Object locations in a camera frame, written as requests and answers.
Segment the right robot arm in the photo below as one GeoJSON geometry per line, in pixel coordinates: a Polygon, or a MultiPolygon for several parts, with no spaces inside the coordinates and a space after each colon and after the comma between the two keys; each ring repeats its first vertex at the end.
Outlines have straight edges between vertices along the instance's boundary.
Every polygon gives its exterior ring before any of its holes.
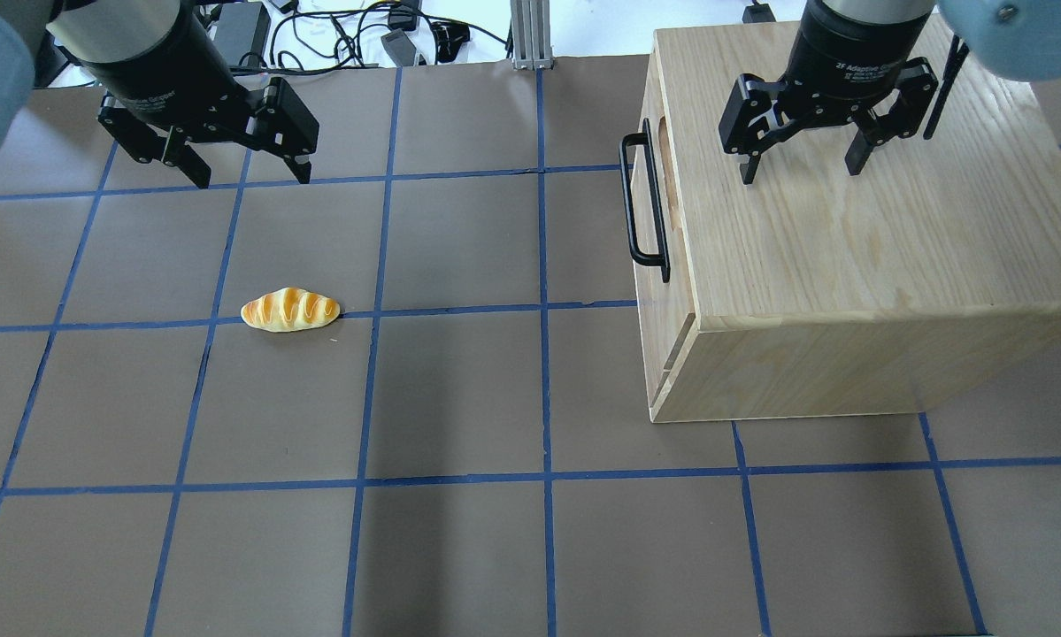
{"type": "Polygon", "coordinates": [[[752,184],[794,134],[854,125],[857,176],[887,141],[934,136],[970,56],[1011,81],[1061,78],[1061,1],[808,1],[781,78],[734,81],[720,144],[752,184]]]}

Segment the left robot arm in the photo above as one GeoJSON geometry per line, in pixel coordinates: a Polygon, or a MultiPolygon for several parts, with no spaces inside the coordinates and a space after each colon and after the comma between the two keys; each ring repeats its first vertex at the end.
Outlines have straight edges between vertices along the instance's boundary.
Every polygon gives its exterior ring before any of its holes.
{"type": "Polygon", "coordinates": [[[24,108],[45,34],[105,87],[97,120],[139,163],[211,184],[199,142],[234,142],[279,157],[311,180],[319,122],[284,78],[247,89],[188,1],[0,1],[0,148],[24,108]]]}

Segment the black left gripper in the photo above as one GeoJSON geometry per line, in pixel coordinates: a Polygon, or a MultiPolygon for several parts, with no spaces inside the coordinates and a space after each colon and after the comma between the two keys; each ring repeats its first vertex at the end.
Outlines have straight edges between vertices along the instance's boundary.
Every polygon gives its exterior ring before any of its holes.
{"type": "Polygon", "coordinates": [[[240,85],[185,1],[57,1],[49,31],[105,85],[98,122],[134,161],[207,189],[211,167],[188,140],[238,142],[311,180],[319,121],[284,78],[240,85]]]}

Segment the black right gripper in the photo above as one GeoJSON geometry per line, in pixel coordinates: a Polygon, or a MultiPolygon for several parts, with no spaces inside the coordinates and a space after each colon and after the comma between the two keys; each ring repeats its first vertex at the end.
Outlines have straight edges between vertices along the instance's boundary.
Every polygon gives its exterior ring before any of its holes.
{"type": "Polygon", "coordinates": [[[746,157],[743,184],[753,184],[769,149],[813,120],[854,120],[850,176],[879,147],[912,137],[938,86],[930,61],[911,57],[933,11],[930,1],[808,1],[780,80],[742,73],[723,111],[720,144],[746,157]],[[893,92],[888,111],[873,111],[893,92]]]}

